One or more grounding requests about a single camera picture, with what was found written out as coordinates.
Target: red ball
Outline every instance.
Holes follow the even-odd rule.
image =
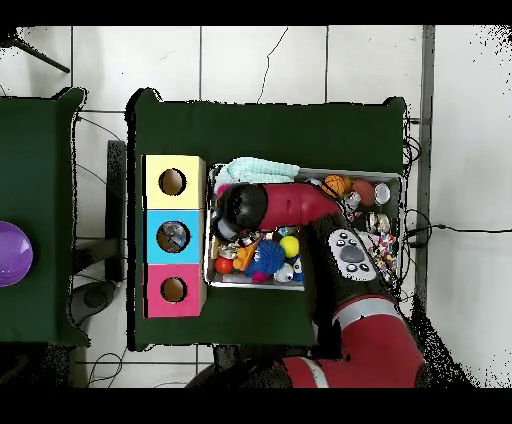
[[[229,274],[233,271],[233,260],[219,256],[215,260],[215,271],[219,274]]]
[[[365,206],[372,206],[375,203],[375,190],[366,180],[356,178],[352,182],[352,191],[357,192],[361,197],[361,203]]]

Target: yellow ball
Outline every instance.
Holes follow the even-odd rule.
[[[284,249],[284,254],[287,258],[293,258],[299,254],[299,240],[293,236],[285,236],[279,242]]]

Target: light blue towel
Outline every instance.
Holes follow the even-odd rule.
[[[242,157],[223,166],[215,179],[215,193],[222,184],[291,183],[300,167],[265,159]]]

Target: yellow cube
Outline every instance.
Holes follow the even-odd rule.
[[[204,208],[206,165],[199,156],[144,155],[142,161],[148,209]]]

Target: black chair leg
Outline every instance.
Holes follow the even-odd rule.
[[[50,59],[48,56],[38,52],[32,46],[30,46],[29,44],[20,40],[19,38],[13,38],[13,39],[9,40],[9,44],[11,46],[18,47],[19,49],[30,54],[31,56],[37,57],[38,59],[42,60],[43,62],[47,63],[48,65],[51,65],[57,69],[60,69],[62,72],[65,72],[66,74],[69,74],[71,72],[69,70],[69,68],[66,68],[64,65],[61,65],[59,62],[56,62],[55,60]]]

